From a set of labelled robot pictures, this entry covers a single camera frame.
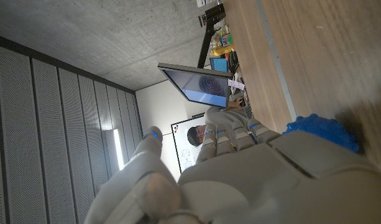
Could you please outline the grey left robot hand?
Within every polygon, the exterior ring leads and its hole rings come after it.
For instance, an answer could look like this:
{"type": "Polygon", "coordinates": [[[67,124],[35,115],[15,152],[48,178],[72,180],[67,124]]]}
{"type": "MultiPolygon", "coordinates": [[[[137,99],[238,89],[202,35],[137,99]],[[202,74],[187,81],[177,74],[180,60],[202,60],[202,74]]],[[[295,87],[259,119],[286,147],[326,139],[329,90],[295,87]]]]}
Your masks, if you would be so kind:
{"type": "Polygon", "coordinates": [[[197,163],[174,179],[151,127],[86,223],[381,223],[381,171],[367,159],[255,119],[233,133],[231,141],[223,126],[207,125],[197,163]]]}

